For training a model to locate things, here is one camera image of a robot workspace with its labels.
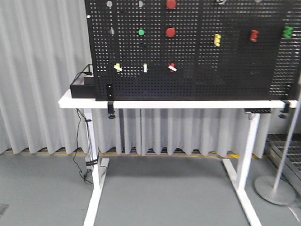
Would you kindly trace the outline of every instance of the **white table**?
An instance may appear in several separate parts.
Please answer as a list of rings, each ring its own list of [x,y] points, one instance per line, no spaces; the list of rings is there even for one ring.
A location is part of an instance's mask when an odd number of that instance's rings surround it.
[[[84,114],[89,124],[89,132],[92,146],[91,160],[96,160],[98,149],[95,143],[94,127],[92,123],[92,109],[106,109],[107,101],[95,101],[95,99],[73,99],[70,90],[59,100],[60,108],[83,108]],[[295,108],[297,101],[290,101],[290,107]],[[244,108],[284,108],[285,104],[280,100],[274,101],[114,101],[115,109],[244,109]],[[222,162],[227,170],[229,178],[233,184],[240,203],[245,211],[251,226],[261,226],[257,214],[245,192],[246,179],[249,173],[253,147],[255,144],[260,114],[249,115],[250,126],[245,151],[238,160],[237,171],[235,171],[229,159]],[[104,185],[106,172],[99,176],[99,172],[108,167],[109,159],[103,158],[98,162],[97,167],[93,167],[92,177],[94,189],[90,204],[87,210],[84,226],[93,226],[97,215],[98,205]]]

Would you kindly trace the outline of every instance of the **table leg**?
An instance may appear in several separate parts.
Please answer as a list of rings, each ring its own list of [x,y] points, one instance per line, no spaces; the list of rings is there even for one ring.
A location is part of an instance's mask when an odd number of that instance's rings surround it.
[[[226,168],[229,178],[233,184],[235,192],[240,200],[240,203],[245,211],[251,226],[261,226],[258,216],[249,200],[245,191],[246,179],[249,173],[252,152],[255,144],[260,114],[249,115],[250,127],[246,143],[246,149],[241,153],[238,160],[237,173],[229,159],[223,159],[222,162]]]
[[[88,142],[90,142],[91,147],[91,160],[95,160],[98,157],[98,149],[96,148],[96,142],[95,142],[95,134],[94,134],[94,127],[92,122],[92,110],[91,109],[85,109],[84,110],[85,117],[88,121],[89,127],[87,128],[87,136],[88,136]],[[91,195],[90,204],[86,213],[86,218],[84,222],[84,226],[93,226],[98,205],[100,201],[100,197],[103,191],[103,185],[104,180],[107,174],[107,168],[109,166],[109,160],[110,159],[102,159],[101,163],[98,162],[96,165],[92,166],[92,177],[93,177],[93,184],[94,189]]]

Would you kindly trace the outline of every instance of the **yellow clip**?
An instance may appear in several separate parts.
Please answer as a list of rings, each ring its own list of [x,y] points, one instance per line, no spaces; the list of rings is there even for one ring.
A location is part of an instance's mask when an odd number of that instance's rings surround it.
[[[120,67],[120,63],[116,63],[114,65],[114,68],[117,70],[117,72],[121,72],[122,71],[122,68]]]
[[[214,45],[217,47],[221,46],[221,35],[220,34],[215,34],[214,35]]]

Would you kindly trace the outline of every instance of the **gray curtain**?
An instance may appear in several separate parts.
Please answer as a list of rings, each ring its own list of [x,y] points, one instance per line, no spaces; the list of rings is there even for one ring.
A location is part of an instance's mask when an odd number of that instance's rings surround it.
[[[12,148],[31,153],[47,147],[50,153],[76,148],[78,117],[60,109],[57,101],[75,74],[91,62],[83,0],[0,0],[0,153]],[[261,156],[265,137],[285,132],[277,117],[263,115],[255,153]],[[139,154],[149,148],[172,154],[217,151],[239,153],[244,149],[248,120],[242,110],[119,110],[115,120],[106,110],[94,110],[97,142],[101,152]],[[79,146],[87,150],[82,123]]]

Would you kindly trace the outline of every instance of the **pegboard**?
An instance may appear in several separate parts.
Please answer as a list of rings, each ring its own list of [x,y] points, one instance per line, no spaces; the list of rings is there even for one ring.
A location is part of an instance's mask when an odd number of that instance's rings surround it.
[[[168,9],[166,0],[86,0],[97,100],[108,100],[108,84],[114,100],[295,98],[301,0],[176,3]],[[285,26],[293,28],[290,39],[283,37]],[[250,40],[252,30],[259,32],[257,42]]]

